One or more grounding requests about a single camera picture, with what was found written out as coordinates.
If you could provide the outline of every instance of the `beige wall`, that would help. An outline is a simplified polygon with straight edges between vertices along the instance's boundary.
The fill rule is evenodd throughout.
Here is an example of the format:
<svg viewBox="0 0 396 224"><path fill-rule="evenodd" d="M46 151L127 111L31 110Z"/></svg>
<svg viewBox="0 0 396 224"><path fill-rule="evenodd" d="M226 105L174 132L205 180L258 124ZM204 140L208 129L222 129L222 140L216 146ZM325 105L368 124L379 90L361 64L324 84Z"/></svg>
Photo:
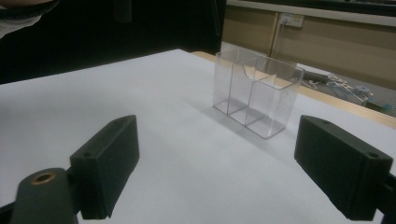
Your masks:
<svg viewBox="0 0 396 224"><path fill-rule="evenodd" d="M223 40L396 90L396 27L305 16L302 28L282 30L277 16L227 7Z"/></svg>

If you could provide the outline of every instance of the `white tabletop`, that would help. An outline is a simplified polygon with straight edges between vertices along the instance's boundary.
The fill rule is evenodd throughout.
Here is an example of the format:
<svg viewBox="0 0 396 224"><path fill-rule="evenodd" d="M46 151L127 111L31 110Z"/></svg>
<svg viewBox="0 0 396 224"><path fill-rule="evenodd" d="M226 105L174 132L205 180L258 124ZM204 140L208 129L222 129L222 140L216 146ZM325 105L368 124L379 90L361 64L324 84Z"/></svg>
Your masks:
<svg viewBox="0 0 396 224"><path fill-rule="evenodd" d="M299 95L288 128L264 140L212 107L213 76L212 62L172 50L0 86L0 206L26 176L68 168L108 122L135 114L141 158L113 217L80 223L367 223L345 219L294 160L299 118L393 158L396 130Z"/></svg>

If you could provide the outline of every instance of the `clear plastic container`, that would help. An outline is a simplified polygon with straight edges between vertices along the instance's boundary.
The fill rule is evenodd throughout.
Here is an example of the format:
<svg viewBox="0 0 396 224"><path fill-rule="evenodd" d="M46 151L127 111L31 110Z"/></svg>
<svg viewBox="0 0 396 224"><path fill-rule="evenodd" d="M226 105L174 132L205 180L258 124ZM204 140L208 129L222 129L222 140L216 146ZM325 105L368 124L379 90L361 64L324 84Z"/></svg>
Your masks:
<svg viewBox="0 0 396 224"><path fill-rule="evenodd" d="M213 106L263 138L287 126L304 69L246 50L219 53Z"/></svg>

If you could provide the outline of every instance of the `black curtain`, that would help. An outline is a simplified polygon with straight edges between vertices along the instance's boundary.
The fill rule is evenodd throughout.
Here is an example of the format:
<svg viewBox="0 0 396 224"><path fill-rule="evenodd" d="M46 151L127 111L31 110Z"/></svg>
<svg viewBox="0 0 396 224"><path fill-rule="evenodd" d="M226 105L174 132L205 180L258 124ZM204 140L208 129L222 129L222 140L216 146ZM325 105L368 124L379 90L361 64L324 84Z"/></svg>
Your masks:
<svg viewBox="0 0 396 224"><path fill-rule="evenodd" d="M32 27L0 39L0 84L60 74L169 49L220 49L226 0L132 0L132 21L113 0L62 0Z"/></svg>

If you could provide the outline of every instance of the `wall socket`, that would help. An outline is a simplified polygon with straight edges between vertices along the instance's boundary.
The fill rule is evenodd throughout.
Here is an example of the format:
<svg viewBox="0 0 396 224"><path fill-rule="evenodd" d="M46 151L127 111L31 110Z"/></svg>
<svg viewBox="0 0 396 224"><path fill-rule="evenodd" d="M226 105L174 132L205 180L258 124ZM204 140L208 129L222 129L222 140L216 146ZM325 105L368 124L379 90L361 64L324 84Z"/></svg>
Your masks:
<svg viewBox="0 0 396 224"><path fill-rule="evenodd" d="M304 16L290 13L282 13L280 22L285 22L285 25L294 27L303 27Z"/></svg>

